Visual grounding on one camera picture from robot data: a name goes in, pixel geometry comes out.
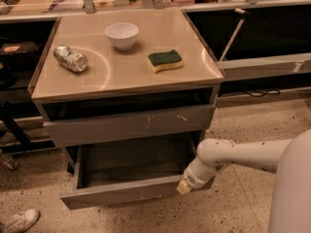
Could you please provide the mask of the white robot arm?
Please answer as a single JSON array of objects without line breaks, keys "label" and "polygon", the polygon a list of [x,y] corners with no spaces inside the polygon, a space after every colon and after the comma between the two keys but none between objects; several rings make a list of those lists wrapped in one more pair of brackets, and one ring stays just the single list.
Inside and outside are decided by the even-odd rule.
[{"label": "white robot arm", "polygon": [[206,139],[177,191],[201,188],[229,164],[274,173],[268,233],[311,233],[311,131],[293,139],[236,144]]}]

